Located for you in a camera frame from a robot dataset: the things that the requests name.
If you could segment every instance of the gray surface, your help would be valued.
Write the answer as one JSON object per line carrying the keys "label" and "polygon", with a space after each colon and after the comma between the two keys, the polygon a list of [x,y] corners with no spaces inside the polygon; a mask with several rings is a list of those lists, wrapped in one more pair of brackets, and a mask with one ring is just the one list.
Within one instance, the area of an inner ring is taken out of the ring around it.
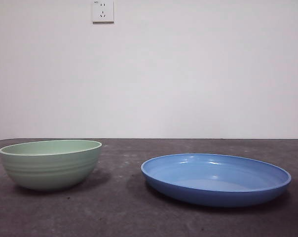
{"label": "gray surface", "polygon": [[[39,139],[0,141],[0,147]],[[298,237],[298,140],[96,139],[98,167],[56,193],[19,188],[0,163],[0,237]],[[172,200],[146,183],[145,160],[177,153],[217,153],[270,162],[292,175],[266,204],[210,208]]]}

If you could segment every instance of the ceramic bowl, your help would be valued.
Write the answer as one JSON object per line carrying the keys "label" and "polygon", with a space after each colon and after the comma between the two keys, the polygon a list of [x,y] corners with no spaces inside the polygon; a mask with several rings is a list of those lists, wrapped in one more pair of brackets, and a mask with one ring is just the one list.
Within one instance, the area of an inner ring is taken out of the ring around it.
{"label": "ceramic bowl", "polygon": [[102,143],[88,140],[28,142],[0,149],[8,176],[18,185],[53,191],[83,181],[94,169]]}

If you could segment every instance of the concrete floor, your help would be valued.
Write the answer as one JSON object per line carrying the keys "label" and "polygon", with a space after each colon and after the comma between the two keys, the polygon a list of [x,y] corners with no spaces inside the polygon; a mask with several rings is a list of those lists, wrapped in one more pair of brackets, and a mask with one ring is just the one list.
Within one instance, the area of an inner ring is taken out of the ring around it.
{"label": "concrete floor", "polygon": [[[0,147],[41,139],[10,139]],[[95,139],[99,163],[82,183],[40,193],[16,186],[0,163],[0,237],[298,237],[298,140]],[[141,164],[178,153],[259,159],[290,172],[288,191],[246,208],[210,208],[149,187]]]}

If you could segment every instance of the ridged bowl exterior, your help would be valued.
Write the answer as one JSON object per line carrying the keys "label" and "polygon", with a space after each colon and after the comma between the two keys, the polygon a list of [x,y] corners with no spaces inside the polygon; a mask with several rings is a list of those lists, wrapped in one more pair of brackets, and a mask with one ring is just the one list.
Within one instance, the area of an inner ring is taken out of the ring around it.
{"label": "ridged bowl exterior", "polygon": [[101,147],[67,154],[1,157],[8,176],[18,185],[53,191],[83,181],[95,168],[100,152]]}

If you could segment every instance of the bowl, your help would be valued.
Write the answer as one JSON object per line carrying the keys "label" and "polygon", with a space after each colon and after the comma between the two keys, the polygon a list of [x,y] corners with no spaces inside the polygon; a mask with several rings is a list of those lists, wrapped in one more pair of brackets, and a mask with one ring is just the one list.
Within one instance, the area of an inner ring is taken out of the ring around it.
{"label": "bowl", "polygon": [[83,181],[96,166],[102,143],[52,140],[20,143],[0,149],[8,176],[18,185],[53,191]]}
{"label": "bowl", "polygon": [[152,158],[141,166],[147,182],[177,200],[215,207],[251,206],[281,195],[290,174],[263,161],[216,154]]}

